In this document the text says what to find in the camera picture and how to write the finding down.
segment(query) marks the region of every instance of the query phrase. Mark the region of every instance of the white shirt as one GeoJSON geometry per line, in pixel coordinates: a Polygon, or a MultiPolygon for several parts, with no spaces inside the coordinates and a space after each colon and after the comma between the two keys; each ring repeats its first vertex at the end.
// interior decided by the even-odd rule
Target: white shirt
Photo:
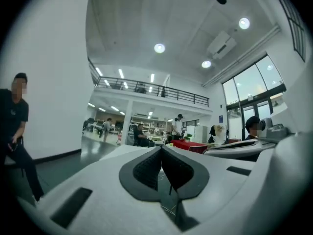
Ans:
{"type": "Polygon", "coordinates": [[[177,132],[179,134],[181,134],[181,132],[182,132],[182,121],[181,120],[177,120],[177,121],[174,120],[172,123],[172,126],[173,126],[172,135],[177,135],[177,132]]]}

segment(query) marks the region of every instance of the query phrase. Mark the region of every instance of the desk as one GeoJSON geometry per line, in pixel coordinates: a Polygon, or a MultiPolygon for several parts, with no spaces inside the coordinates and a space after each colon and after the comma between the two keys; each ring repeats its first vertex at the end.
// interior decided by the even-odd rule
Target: desk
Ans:
{"type": "Polygon", "coordinates": [[[184,149],[187,151],[193,151],[197,153],[203,153],[204,150],[207,149],[207,145],[203,143],[196,143],[196,142],[185,142],[185,141],[180,141],[180,140],[172,140],[171,143],[180,149],[184,149]]]}

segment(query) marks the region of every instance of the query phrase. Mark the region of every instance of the black pants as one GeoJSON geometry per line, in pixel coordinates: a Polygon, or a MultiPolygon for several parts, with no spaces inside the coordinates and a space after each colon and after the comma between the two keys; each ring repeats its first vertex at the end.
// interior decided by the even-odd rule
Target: black pants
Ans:
{"type": "Polygon", "coordinates": [[[181,138],[180,135],[173,135],[173,140],[179,140],[181,138]]]}
{"type": "Polygon", "coordinates": [[[0,166],[4,167],[5,157],[8,155],[15,161],[16,165],[25,170],[29,186],[33,192],[35,199],[38,201],[44,192],[40,186],[35,164],[30,155],[25,150],[22,139],[17,141],[17,147],[15,151],[11,151],[8,144],[4,141],[0,141],[0,166]]]}

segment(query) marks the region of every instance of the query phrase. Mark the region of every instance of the man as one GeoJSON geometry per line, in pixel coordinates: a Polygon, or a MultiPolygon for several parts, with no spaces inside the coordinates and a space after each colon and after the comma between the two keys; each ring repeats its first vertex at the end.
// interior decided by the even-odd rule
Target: man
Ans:
{"type": "Polygon", "coordinates": [[[26,92],[27,76],[19,73],[12,82],[12,91],[0,89],[0,166],[4,170],[8,155],[26,172],[36,203],[44,192],[40,186],[36,167],[23,146],[22,136],[28,121],[28,104],[22,99],[26,92]]]}
{"type": "Polygon", "coordinates": [[[142,132],[143,124],[140,123],[136,129],[134,129],[134,144],[141,147],[149,146],[149,140],[147,136],[142,132]]]}
{"type": "Polygon", "coordinates": [[[259,129],[260,119],[257,116],[250,117],[246,122],[246,130],[249,136],[245,140],[255,139],[257,136],[257,130],[259,129]]]}
{"type": "Polygon", "coordinates": [[[103,142],[105,142],[107,140],[109,131],[111,129],[112,126],[112,118],[108,118],[107,121],[105,121],[103,123],[103,127],[104,127],[104,137],[103,137],[103,142]]]}
{"type": "Polygon", "coordinates": [[[181,133],[182,133],[182,120],[183,116],[182,114],[178,114],[177,118],[174,119],[172,123],[172,135],[173,135],[173,140],[179,140],[181,138],[181,133]]]}

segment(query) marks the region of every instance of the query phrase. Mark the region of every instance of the air conditioner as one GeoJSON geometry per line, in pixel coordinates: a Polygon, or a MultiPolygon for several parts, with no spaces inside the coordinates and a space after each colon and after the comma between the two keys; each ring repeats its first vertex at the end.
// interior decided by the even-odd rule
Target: air conditioner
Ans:
{"type": "Polygon", "coordinates": [[[221,31],[207,50],[212,55],[212,59],[222,59],[236,44],[236,41],[231,36],[225,31],[221,31]]]}

